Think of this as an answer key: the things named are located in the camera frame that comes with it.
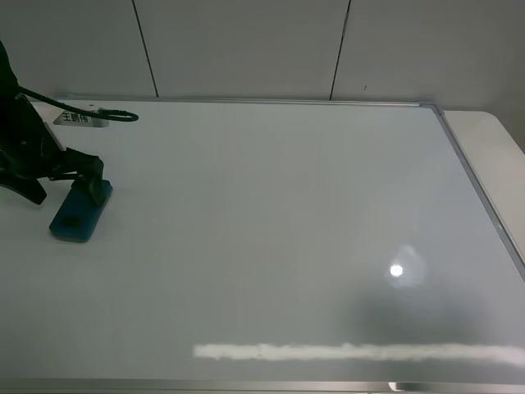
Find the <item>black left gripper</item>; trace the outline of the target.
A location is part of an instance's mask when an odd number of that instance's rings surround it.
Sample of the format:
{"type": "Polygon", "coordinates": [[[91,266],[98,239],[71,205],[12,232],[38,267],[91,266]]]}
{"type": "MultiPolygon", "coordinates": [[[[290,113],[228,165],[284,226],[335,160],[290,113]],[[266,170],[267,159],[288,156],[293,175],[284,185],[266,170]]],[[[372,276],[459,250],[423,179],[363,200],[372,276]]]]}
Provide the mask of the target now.
{"type": "Polygon", "coordinates": [[[71,187],[94,206],[106,201],[103,161],[98,156],[62,150],[31,99],[43,97],[22,87],[1,47],[1,187],[41,205],[47,193],[38,179],[72,181],[71,187]]]}

